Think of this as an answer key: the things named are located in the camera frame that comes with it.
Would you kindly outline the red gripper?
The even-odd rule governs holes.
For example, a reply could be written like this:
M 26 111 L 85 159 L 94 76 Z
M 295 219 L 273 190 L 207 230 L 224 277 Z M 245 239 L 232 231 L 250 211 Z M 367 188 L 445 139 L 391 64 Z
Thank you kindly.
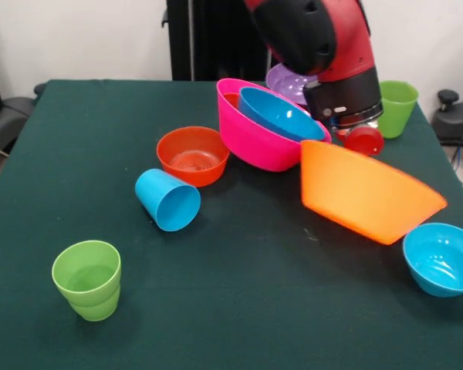
M 365 156 L 376 156 L 384 148 L 384 138 L 380 131 L 368 125 L 337 130 L 335 136 L 345 148 Z

